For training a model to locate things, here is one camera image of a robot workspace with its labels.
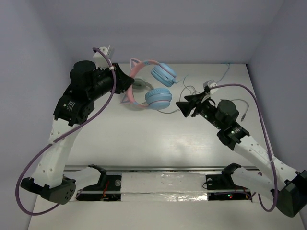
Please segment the pink blue cat-ear headphones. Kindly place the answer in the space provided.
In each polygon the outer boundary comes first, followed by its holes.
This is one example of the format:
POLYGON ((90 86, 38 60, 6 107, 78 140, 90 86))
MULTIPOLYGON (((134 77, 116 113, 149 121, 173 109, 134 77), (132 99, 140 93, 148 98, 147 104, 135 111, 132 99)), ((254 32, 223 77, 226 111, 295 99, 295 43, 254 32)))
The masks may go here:
POLYGON ((130 77, 133 78, 134 83, 126 90, 122 97, 121 104, 131 104, 140 109, 163 110, 166 109, 172 101, 172 94, 169 90, 174 84, 178 83, 177 74, 167 64, 155 60, 141 61, 136 58, 130 59, 130 77), (162 85, 163 88, 155 88, 149 82, 137 78, 136 75, 147 66, 153 65, 150 73, 162 85), (144 96, 144 102, 139 103, 134 97, 137 91, 148 89, 144 96))

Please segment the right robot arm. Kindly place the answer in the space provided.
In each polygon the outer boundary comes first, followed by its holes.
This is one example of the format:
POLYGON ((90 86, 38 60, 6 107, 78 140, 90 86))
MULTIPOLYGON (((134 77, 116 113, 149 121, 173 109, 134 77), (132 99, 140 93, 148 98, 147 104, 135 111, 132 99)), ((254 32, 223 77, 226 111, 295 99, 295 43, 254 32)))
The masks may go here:
POLYGON ((176 102, 184 117, 201 115, 219 131, 222 144, 243 156, 262 175, 253 175, 240 165, 232 163, 222 171, 222 184, 226 188, 235 185, 246 187, 271 199, 276 208, 288 217, 294 217, 307 204, 307 172, 286 165, 270 156, 237 121, 239 115, 235 104, 221 100, 218 104, 205 93, 186 96, 176 102))

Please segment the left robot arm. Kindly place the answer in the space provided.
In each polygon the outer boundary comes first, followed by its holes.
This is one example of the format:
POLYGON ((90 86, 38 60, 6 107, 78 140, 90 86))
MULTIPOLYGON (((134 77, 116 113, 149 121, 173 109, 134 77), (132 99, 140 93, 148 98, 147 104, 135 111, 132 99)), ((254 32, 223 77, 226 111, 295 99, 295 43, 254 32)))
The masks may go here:
POLYGON ((95 114, 94 102, 109 94, 124 93, 134 79, 122 71, 118 63, 98 67, 84 60, 74 64, 70 71, 70 83, 60 97, 53 113, 49 143, 37 155, 41 160, 30 177, 20 176, 17 188, 37 194, 41 198, 64 205, 76 192, 87 186, 101 189, 106 185, 106 171, 100 166, 89 165, 72 176, 63 174, 66 161, 81 129, 106 108, 95 114))

